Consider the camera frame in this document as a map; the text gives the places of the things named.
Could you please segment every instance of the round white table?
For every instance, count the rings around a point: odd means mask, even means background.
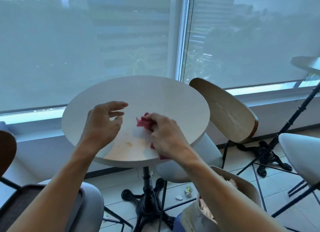
[[[182,82],[160,76],[126,76],[106,80],[78,94],[62,116],[66,138],[77,145],[86,123],[87,113],[97,104],[112,100],[129,104],[124,109],[122,127],[109,145],[101,149],[94,161],[122,168],[156,165],[160,160],[150,148],[151,132],[137,127],[137,118],[157,112],[177,121],[189,144],[203,136],[210,110],[204,97]]]

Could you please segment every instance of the wooden chair backrest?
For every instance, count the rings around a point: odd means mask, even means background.
[[[210,121],[226,138],[244,143],[255,134],[258,128],[256,115],[233,95],[201,78],[194,78],[189,85],[206,99]]]
[[[0,177],[6,172],[14,160],[17,151],[15,137],[0,125]]]

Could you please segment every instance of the right hand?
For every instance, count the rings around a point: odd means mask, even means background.
[[[175,120],[158,113],[146,117],[156,122],[152,127],[151,142],[159,154],[179,161],[185,150],[192,150]]]

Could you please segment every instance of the brown tray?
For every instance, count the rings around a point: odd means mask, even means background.
[[[22,212],[29,206],[34,198],[42,191],[46,185],[25,185],[18,189],[0,208],[0,231],[6,232]],[[69,220],[66,224],[65,232],[69,232],[72,223],[82,205],[85,192],[80,188],[75,198],[73,207],[70,212]]]

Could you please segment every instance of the tiled floor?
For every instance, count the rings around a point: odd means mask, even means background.
[[[302,135],[320,137],[320,129],[312,129],[304,132],[299,132]],[[257,146],[258,142],[253,142],[246,144],[246,146]],[[280,145],[277,145],[274,149],[274,152],[281,157],[283,162],[288,163],[283,150]],[[243,152],[238,150],[236,147],[231,147],[228,151],[226,157],[225,169],[237,173],[241,168],[246,166],[254,156],[250,152]],[[295,198],[298,194],[294,195],[292,198],[289,198],[287,195],[288,190],[298,184],[302,178],[297,175],[285,173],[279,170],[267,168],[267,177],[259,177],[260,187],[262,189],[262,195],[266,203],[266,208],[269,214],[274,213],[283,205],[288,203],[290,200]],[[240,177],[250,181],[257,187],[257,182],[255,180],[254,172],[252,167],[244,171]],[[152,177],[152,182],[155,185],[156,180],[159,178],[157,173],[154,173]],[[86,182],[89,182],[96,187],[98,187],[103,195],[105,205],[126,219],[133,226],[136,223],[136,213],[135,207],[130,202],[123,201],[121,199],[121,192],[124,189],[130,189],[134,194],[142,194],[143,179],[142,179],[142,169],[130,169],[118,173],[113,173],[105,176],[95,177],[87,179]],[[189,198],[186,198],[184,195],[184,190],[187,185],[190,185],[193,188],[192,198],[197,195],[197,190],[192,183],[177,184],[168,182],[167,194],[165,199],[164,207],[173,206],[180,203],[175,197],[177,195],[182,195],[184,197],[183,201],[186,201]],[[317,190],[316,194],[320,198],[320,192]],[[184,208],[189,206],[186,204],[178,208],[168,211],[170,216],[177,216]],[[318,205],[313,194],[310,194],[302,201],[288,209],[286,212],[278,216],[276,219],[283,225],[290,227],[301,232],[314,232],[320,231],[320,206]],[[120,231],[121,226],[119,224],[114,224],[110,222],[103,222],[101,224],[100,232],[114,232]],[[157,231],[158,223],[147,224],[143,231]],[[125,232],[131,231],[130,227],[125,226]],[[170,229],[163,223],[162,232],[170,231]]]

